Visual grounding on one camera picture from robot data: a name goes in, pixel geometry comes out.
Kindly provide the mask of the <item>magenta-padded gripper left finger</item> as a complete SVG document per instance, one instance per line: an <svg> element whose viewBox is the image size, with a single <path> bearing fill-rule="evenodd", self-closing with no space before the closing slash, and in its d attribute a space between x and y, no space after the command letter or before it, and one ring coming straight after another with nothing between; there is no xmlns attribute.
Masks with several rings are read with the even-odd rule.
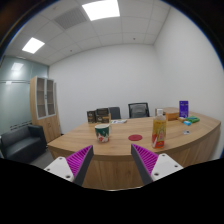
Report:
<svg viewBox="0 0 224 224"><path fill-rule="evenodd" d="M81 186L93 155L93 146L90 145L68 157L58 157L45 168L45 171Z"/></svg>

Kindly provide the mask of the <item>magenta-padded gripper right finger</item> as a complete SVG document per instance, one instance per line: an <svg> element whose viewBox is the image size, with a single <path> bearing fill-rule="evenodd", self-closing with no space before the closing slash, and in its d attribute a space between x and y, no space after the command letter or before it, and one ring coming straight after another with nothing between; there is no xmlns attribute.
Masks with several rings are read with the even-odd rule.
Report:
<svg viewBox="0 0 224 224"><path fill-rule="evenodd" d="M131 154L144 185L182 169L182 166L167 154L156 154L136 144L131 145Z"/></svg>

